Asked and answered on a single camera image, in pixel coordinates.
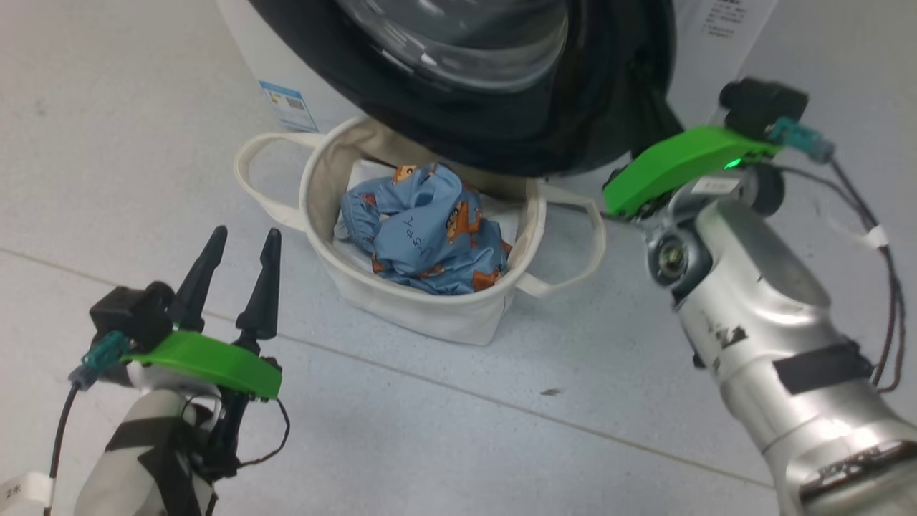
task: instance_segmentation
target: blue fabric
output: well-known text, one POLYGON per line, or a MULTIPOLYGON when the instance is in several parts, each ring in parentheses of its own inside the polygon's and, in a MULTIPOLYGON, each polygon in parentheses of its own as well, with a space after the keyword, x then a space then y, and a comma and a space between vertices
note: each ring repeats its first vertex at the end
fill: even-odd
POLYGON ((401 285, 470 294, 506 271, 511 248, 500 225, 481 217, 481 196, 442 163, 399 167, 351 188, 341 219, 372 256, 373 272, 401 285))

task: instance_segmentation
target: black tape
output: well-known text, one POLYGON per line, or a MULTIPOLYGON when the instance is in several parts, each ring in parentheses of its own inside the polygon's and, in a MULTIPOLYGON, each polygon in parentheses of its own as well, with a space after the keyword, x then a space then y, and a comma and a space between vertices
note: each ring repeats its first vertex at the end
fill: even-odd
POLYGON ((872 364, 855 344, 832 344, 774 361, 780 382, 792 395, 818 388, 869 378, 872 364))
POLYGON ((219 497, 216 495, 216 491, 214 491, 214 494, 210 495, 210 503, 207 504, 207 512, 204 516, 214 516, 214 509, 216 509, 216 501, 218 499, 219 497))
POLYGON ((202 516, 191 476, 177 454, 188 455, 199 447, 194 429, 180 417, 149 418, 121 423, 106 452, 152 446, 137 460, 153 476, 169 516, 202 516))

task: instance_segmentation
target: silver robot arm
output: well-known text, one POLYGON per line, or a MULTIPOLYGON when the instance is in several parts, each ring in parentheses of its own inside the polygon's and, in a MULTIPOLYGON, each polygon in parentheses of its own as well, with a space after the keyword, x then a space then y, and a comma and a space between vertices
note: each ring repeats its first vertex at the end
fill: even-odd
POLYGON ((871 365, 832 324, 812 273, 732 198, 701 209, 691 233, 686 252, 705 260, 675 311, 696 364, 768 462, 781 513, 917 514, 917 428, 869 383, 871 365))

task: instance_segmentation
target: electrical cable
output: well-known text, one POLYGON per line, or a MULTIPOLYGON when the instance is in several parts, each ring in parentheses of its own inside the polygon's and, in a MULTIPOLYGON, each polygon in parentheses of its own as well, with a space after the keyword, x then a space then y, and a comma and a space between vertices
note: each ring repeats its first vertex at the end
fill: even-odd
MULTIPOLYGON (((856 187, 853 186, 853 183, 850 181, 850 178, 847 176, 844 168, 833 156, 829 160, 828 164, 831 166, 834 174, 837 176, 838 180, 841 182, 841 185, 846 190, 846 193, 842 190, 841 185, 823 179, 816 174, 789 166, 780 166, 779 169, 783 172, 796 174, 800 177, 814 181, 815 183, 832 189, 845 201, 849 207, 851 207, 851 209, 856 212, 866 232, 870 232, 874 228, 878 227, 878 219, 876 218, 872 209, 863 199, 863 197, 859 194, 859 191, 856 190, 856 187)), ((898 349, 896 350, 895 361, 892 367, 892 380, 888 386, 878 389, 879 393, 884 394, 886 392, 895 390, 895 388, 897 388, 898 384, 900 383, 901 370, 904 366, 904 352, 907 330, 905 328, 906 312, 904 294, 901 288, 901 281, 898 278, 898 272, 895 268, 895 262, 891 255, 891 248, 886 243, 878 247, 878 252, 882 255, 882 258, 889 272, 889 321, 886 328, 885 342, 882 345, 882 353, 878 359, 872 376, 872 385, 875 387, 878 387, 878 384, 882 379, 882 375, 885 372, 885 368, 888 365, 889 356, 891 355, 891 346, 895 337, 895 327, 896 325, 898 327, 898 349)))
POLYGON ((780 169, 782 172, 798 175, 799 177, 802 177, 803 179, 808 179, 809 181, 818 183, 819 185, 822 185, 826 188, 830 188, 832 191, 834 191, 837 194, 837 196, 839 196, 847 204, 848 207, 850 207, 850 209, 854 211, 854 213, 856 213, 856 215, 860 218, 860 221, 863 223, 863 226, 866 227, 867 221, 864 218, 864 214, 860 210, 859 206, 856 205, 856 201, 850 198, 850 196, 844 191, 844 189, 841 188, 841 186, 838 185, 837 183, 824 179, 820 177, 818 174, 814 174, 814 173, 802 170, 801 168, 795 168, 795 167, 784 166, 784 165, 777 165, 777 168, 780 169))
POLYGON ((287 413, 286 407, 283 406, 283 402, 280 401, 279 398, 277 398, 277 405, 281 408, 281 413, 283 414, 283 421, 286 423, 286 430, 283 431, 283 440, 281 441, 281 445, 278 446, 276 450, 274 450, 273 452, 270 452, 269 454, 264 455, 260 459, 254 459, 254 460, 243 462, 242 464, 238 465, 238 469, 242 469, 243 467, 254 466, 255 464, 261 464, 261 463, 267 462, 268 460, 272 459, 276 454, 280 453, 281 450, 283 449, 283 446, 286 446, 287 438, 290 437, 290 414, 287 413))
MULTIPOLYGON (((67 394, 67 399, 63 402, 63 409, 61 410, 61 418, 58 421, 57 433, 54 435, 54 448, 51 451, 51 468, 48 476, 51 480, 57 478, 58 466, 61 463, 61 448, 63 446, 63 432, 67 427, 67 418, 70 417, 70 409, 73 407, 73 400, 76 398, 76 393, 80 392, 80 388, 76 384, 70 385, 70 393, 67 394)), ((44 516, 51 515, 51 506, 45 508, 44 516)))
MULTIPOLYGON (((871 226, 867 228, 867 230, 872 230, 873 228, 877 227, 878 219, 876 218, 876 215, 873 213, 872 209, 869 208, 869 205, 865 200, 863 200, 863 197, 853 186, 853 183, 850 181, 849 176, 847 176, 844 167, 842 167, 841 164, 837 162, 834 156, 831 157, 831 159, 828 161, 828 164, 831 166, 831 169, 834 171, 834 175, 837 176, 837 179, 841 182, 841 184, 844 185, 850 196, 860 206, 863 215, 866 217, 867 222, 871 226)), ((894 332, 895 324, 898 324, 898 350, 895 353, 895 364, 892 368, 891 383, 887 387, 882 387, 878 390, 881 393, 886 393, 895 390, 901 381, 901 369, 904 365, 907 330, 904 328, 904 294, 901 289, 901 281, 898 277, 898 271, 895 269, 895 262, 891 255, 891 248, 888 244, 885 244, 879 247, 878 251, 882 254, 883 258, 885 259, 885 264, 889 269, 889 331, 887 332, 887 336, 889 338, 886 340, 885 346, 882 348, 882 358, 879 360, 876 366, 876 374, 873 376, 873 385, 876 387, 878 387, 878 382, 885 371, 891 350, 891 335, 894 332)))

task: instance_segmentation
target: gray floor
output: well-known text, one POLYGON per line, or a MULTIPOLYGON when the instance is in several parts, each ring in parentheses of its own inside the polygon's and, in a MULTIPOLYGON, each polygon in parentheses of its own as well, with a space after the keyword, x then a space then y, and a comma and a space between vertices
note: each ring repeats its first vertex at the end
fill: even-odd
MULTIPOLYGON (((226 224, 207 332, 230 338, 271 226, 230 164, 243 141, 277 126, 215 5, 51 3, 0 7, 0 479, 45 469, 67 373, 93 333, 86 310, 100 296, 157 278, 177 285, 213 227, 226 224)), ((835 96, 873 98, 844 92, 835 96)), ((829 127, 836 122, 818 109, 829 127)), ((253 170, 293 202, 306 157, 278 145, 253 170)), ((895 174, 860 176, 864 193, 901 201, 896 185, 905 185, 913 194, 913 178, 895 174)), ((562 183, 595 193, 605 176, 562 183)), ((775 225, 817 266, 841 327, 875 356, 880 262, 827 229, 820 210, 842 208, 814 200, 825 194, 790 190, 775 225)), ((903 237, 915 210, 894 206, 879 215, 903 237)), ((533 270, 560 278, 581 265, 587 224, 562 210, 548 218, 533 270)), ((550 300, 517 297, 494 343, 478 348, 345 306, 305 237, 285 230, 282 336, 264 348, 284 366, 293 433, 283 454, 217 485, 217 513, 775 513, 760 457, 691 368, 667 296, 645 278, 640 240, 617 228, 608 236, 594 281, 550 300), (539 394, 550 388, 561 392, 539 394)), ((917 252, 899 240, 907 281, 917 252)), ((906 381, 890 398, 911 419, 915 391, 906 381)), ((72 511, 136 396, 100 386, 77 398, 59 514, 72 511)), ((274 407, 252 408, 240 454, 262 454, 281 434, 274 407)))

